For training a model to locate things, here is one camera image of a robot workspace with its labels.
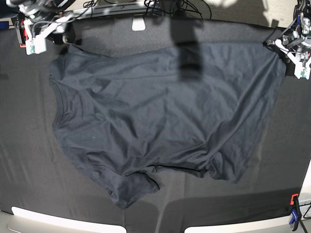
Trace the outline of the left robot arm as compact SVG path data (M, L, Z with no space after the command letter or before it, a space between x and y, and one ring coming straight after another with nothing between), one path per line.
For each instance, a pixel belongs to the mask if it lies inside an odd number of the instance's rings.
M267 38L264 46L285 55L289 73L298 79L311 78L311 2L299 0L293 20L276 39Z

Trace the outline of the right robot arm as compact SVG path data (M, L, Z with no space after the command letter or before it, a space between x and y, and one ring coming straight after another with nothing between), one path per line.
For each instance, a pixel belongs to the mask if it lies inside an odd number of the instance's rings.
M58 45L74 42L70 22L74 12L65 12L73 0L7 0L5 3L19 9L14 27L19 46L26 49L27 55L46 52L47 40Z

